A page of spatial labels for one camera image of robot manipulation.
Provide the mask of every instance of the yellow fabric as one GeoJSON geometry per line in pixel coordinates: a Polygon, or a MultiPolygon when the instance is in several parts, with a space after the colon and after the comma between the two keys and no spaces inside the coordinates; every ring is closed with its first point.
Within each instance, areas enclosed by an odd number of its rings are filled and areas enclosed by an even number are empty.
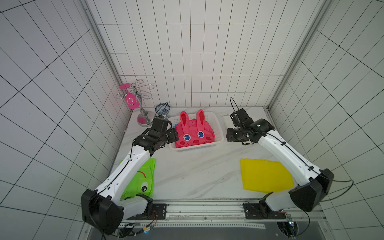
{"type": "Polygon", "coordinates": [[[293,177],[280,163],[264,159],[241,159],[243,188],[256,192],[281,192],[293,187],[293,177]]]}

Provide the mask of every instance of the tabletop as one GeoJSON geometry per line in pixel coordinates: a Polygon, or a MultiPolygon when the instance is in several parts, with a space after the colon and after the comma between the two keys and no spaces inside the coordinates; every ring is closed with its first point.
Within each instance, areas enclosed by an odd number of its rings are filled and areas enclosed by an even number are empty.
{"type": "MultiPolygon", "coordinates": [[[[196,113],[199,109],[216,114],[225,137],[227,131],[223,116],[231,114],[232,108],[171,108],[167,116],[178,116],[181,111],[188,114],[196,113]]],[[[262,107],[244,109],[254,121],[260,118],[269,121],[262,107]]],[[[132,141],[146,129],[137,123],[139,113],[139,109],[135,109],[132,113],[113,170],[127,156],[132,141]]],[[[262,198],[265,193],[243,189],[240,159],[277,161],[259,144],[243,146],[240,142],[227,142],[226,139],[215,146],[185,151],[174,151],[167,145],[157,150],[152,157],[156,159],[152,196],[156,200],[262,198]]]]}

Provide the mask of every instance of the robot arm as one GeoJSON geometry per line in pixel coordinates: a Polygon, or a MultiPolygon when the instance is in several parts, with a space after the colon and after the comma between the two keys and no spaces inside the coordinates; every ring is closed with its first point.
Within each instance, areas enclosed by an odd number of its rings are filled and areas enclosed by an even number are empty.
{"type": "Polygon", "coordinates": [[[162,116],[154,118],[152,127],[133,141],[131,151],[116,170],[95,191],[87,189],[83,193],[81,211],[84,222],[109,235],[118,228],[122,219],[142,214],[148,209],[152,199],[145,195],[138,194],[121,201],[120,198],[137,171],[156,150],[179,140],[172,124],[167,130],[169,123],[162,116]]]}
{"type": "Polygon", "coordinates": [[[266,212],[279,211],[290,207],[299,207],[310,212],[328,194],[333,181],[333,173],[328,169],[321,170],[318,166],[305,159],[290,146],[275,128],[265,119],[253,121],[242,108],[231,115],[237,128],[227,129],[229,142],[250,141],[270,151],[292,174],[298,186],[291,190],[270,193],[260,204],[266,212]]]}
{"type": "MultiPolygon", "coordinates": [[[[299,207],[310,212],[328,194],[333,173],[321,170],[299,152],[294,150],[266,120],[253,122],[244,109],[233,112],[233,124],[237,128],[227,129],[229,142],[250,141],[259,143],[269,150],[292,174],[298,186],[291,190],[270,193],[260,200],[264,213],[280,209],[299,207]]],[[[132,143],[132,149],[117,169],[96,190],[87,189],[81,196],[83,220],[98,228],[102,233],[112,234],[122,219],[142,214],[151,209],[151,200],[138,194],[134,198],[120,200],[126,186],[141,166],[153,153],[168,143],[179,140],[176,129],[167,130],[170,122],[162,116],[153,120],[132,143]]]]}

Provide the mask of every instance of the pink fabric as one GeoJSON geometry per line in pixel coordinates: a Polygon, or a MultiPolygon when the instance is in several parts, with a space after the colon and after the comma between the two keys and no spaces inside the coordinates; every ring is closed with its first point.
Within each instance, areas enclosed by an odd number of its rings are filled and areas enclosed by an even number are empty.
{"type": "Polygon", "coordinates": [[[176,148],[189,147],[215,141],[215,133],[208,122],[205,121],[203,110],[197,112],[197,119],[189,120],[186,112],[180,113],[180,123],[176,126],[179,140],[176,148]]]}

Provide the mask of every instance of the green fabric with cartoon eye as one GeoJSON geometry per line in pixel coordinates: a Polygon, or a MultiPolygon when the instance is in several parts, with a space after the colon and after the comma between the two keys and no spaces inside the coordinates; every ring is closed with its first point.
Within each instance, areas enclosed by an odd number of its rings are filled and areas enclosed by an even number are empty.
{"type": "Polygon", "coordinates": [[[133,198],[137,194],[144,194],[148,197],[152,197],[155,172],[156,159],[150,158],[139,171],[135,174],[131,182],[125,188],[124,193],[121,196],[121,200],[126,198],[133,198]]]}

